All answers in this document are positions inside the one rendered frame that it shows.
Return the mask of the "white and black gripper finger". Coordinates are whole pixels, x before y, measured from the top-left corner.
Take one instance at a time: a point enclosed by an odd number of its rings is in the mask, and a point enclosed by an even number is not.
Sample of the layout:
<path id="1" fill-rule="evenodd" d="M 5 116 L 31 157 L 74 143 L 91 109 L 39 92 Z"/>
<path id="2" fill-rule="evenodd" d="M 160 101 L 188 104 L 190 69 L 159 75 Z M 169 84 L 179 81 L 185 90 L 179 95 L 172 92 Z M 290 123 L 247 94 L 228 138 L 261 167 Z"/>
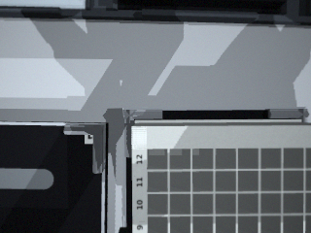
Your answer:
<path id="1" fill-rule="evenodd" d="M 120 227 L 119 233 L 132 233 L 131 227 Z"/>

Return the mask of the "dark grey well plate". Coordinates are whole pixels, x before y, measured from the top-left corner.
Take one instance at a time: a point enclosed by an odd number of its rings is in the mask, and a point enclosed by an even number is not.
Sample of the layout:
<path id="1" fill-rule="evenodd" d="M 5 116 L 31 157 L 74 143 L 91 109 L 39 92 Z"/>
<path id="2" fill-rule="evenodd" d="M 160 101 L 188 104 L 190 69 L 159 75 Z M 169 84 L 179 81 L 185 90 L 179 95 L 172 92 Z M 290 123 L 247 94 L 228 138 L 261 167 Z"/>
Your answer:
<path id="1" fill-rule="evenodd" d="M 279 15 L 287 0 L 118 0 L 119 10 L 255 12 Z"/>

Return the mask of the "white deep-well block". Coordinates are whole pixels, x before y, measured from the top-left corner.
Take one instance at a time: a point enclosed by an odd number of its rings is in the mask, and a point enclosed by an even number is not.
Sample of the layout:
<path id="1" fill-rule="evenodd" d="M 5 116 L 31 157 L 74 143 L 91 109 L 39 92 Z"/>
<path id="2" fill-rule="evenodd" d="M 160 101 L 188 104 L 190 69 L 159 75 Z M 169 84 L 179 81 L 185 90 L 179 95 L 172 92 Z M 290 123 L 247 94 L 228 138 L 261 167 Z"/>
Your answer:
<path id="1" fill-rule="evenodd" d="M 132 233 L 311 233 L 306 170 L 302 119 L 134 120 Z"/>

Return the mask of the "clear well plate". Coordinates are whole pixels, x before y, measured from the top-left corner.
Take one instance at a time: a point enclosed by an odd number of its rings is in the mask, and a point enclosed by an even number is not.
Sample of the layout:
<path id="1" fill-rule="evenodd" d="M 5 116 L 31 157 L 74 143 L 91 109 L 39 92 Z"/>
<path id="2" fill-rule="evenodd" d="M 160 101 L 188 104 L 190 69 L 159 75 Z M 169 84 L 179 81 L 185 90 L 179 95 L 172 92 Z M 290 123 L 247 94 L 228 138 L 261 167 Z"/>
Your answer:
<path id="1" fill-rule="evenodd" d="M 86 0 L 0 0 L 0 6 L 60 7 L 86 9 Z"/>

